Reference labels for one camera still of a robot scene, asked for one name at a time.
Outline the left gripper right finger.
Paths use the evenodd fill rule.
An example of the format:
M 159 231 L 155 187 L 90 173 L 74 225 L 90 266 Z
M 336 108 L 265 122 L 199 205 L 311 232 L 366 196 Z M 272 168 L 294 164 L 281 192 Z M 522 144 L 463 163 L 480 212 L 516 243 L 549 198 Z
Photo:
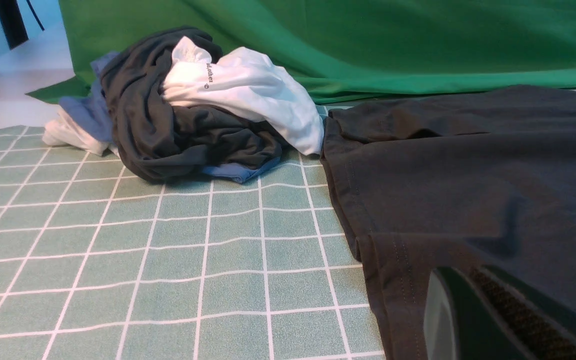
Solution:
M 576 312 L 493 266 L 471 268 L 470 278 L 521 350 L 535 360 L 576 360 Z

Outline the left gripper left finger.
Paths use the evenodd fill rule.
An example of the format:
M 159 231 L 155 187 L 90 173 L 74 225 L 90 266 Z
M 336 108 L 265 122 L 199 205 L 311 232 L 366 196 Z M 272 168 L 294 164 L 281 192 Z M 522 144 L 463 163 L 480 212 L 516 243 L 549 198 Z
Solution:
M 492 308 L 454 268 L 435 268 L 429 277 L 423 315 L 429 360 L 517 360 L 519 350 Z

